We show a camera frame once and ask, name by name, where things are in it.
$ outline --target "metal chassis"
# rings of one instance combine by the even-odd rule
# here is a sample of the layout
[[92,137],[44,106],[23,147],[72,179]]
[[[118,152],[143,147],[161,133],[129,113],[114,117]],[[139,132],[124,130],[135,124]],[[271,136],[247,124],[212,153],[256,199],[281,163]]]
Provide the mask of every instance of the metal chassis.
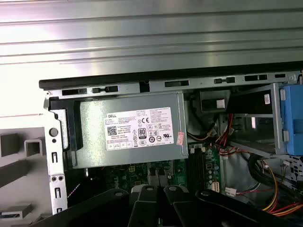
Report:
[[[285,73],[285,78],[276,78],[276,74]],[[255,85],[255,84],[268,84],[268,83],[296,83],[297,76],[300,74],[299,71],[289,71],[289,72],[271,72],[271,73],[258,73],[267,74],[267,80],[256,80],[256,81],[245,81],[245,76],[243,75],[229,75],[229,76],[217,76],[217,77],[199,77],[199,78],[183,78],[183,79],[168,79],[168,80],[151,80],[149,81],[150,92],[165,92],[165,91],[175,91],[175,90],[192,90],[201,88],[215,88],[215,87],[233,87],[242,85]],[[228,83],[227,78],[234,77],[235,82]],[[221,79],[222,83],[215,83],[216,79]],[[166,82],[178,82],[178,81],[188,81],[188,86],[183,87],[166,87]],[[118,86],[118,91],[114,93],[107,93],[101,91],[100,93],[92,93],[93,88],[104,89],[106,86]],[[80,95],[70,95],[63,96],[62,89],[48,91],[45,96],[45,143],[46,143],[46,155],[47,155],[47,166],[49,174],[49,184],[51,193],[51,202],[53,214],[59,213],[68,208],[67,204],[67,191],[65,184],[64,159],[68,156],[64,154],[63,147],[66,148],[65,141],[67,140],[66,135],[66,125],[62,118],[57,118],[58,115],[52,112],[50,107],[50,99],[57,98],[58,100],[75,100],[78,98],[94,98],[98,96],[121,96],[129,94],[140,94],[140,84],[139,82],[133,83],[121,83],[121,84],[108,84],[108,85],[93,85],[77,88],[86,88],[87,94]],[[50,130],[55,128],[58,130],[56,136],[50,134]]]

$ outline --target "power supply label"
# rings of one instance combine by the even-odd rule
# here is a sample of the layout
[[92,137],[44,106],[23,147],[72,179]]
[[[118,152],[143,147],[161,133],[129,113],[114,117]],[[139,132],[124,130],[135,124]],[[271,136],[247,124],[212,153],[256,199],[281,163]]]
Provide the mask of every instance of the power supply label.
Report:
[[170,107],[108,113],[104,126],[107,150],[174,143]]

